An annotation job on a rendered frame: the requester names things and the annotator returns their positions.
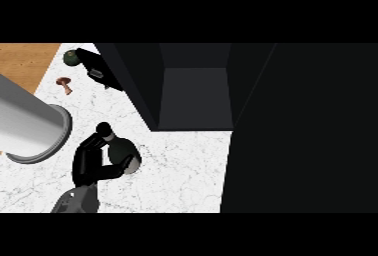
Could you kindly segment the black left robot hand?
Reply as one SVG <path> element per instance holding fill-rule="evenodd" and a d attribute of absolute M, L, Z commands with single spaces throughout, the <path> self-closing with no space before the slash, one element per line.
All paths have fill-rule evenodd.
<path fill-rule="evenodd" d="M 116 179 L 122 176 L 129 166 L 132 155 L 127 154 L 121 162 L 110 165 L 101 164 L 101 147 L 104 140 L 97 133 L 79 143 L 72 160 L 72 182 L 76 187 L 90 186 L 98 180 Z"/>

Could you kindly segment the dark grey open cabinet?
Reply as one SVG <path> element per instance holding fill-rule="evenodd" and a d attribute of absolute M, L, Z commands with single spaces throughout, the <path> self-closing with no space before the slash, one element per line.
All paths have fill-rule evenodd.
<path fill-rule="evenodd" d="M 231 131 L 271 43 L 98 43 L 152 131 Z"/>

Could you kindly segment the dark grey cabinet door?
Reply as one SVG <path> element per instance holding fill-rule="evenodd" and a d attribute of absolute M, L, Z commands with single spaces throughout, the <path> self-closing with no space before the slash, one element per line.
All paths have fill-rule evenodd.
<path fill-rule="evenodd" d="M 231 134 L 220 210 L 378 212 L 378 43 L 276 45 Z"/>

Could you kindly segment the grey cylindrical container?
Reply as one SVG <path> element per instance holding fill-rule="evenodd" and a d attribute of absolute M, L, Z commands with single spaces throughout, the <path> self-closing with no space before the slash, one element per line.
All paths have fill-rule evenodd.
<path fill-rule="evenodd" d="M 19 164 L 44 161 L 60 150 L 72 130 L 67 110 L 45 104 L 0 75 L 0 151 Z"/>

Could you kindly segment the brown mushroom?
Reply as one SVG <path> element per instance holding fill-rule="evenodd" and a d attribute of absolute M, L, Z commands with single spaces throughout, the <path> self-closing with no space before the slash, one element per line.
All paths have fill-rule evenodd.
<path fill-rule="evenodd" d="M 69 95 L 72 93 L 72 89 L 69 88 L 67 84 L 70 82 L 70 79 L 67 77 L 59 77 L 56 79 L 56 84 L 63 87 L 65 94 Z"/>

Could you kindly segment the green avocado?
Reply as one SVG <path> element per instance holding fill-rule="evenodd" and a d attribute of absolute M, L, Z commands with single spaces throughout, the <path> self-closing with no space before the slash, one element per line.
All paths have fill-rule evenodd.
<path fill-rule="evenodd" d="M 79 58 L 78 58 L 73 50 L 69 50 L 69 51 L 65 52 L 65 54 L 63 54 L 63 63 L 67 66 L 76 66 L 76 65 L 81 64 Z"/>

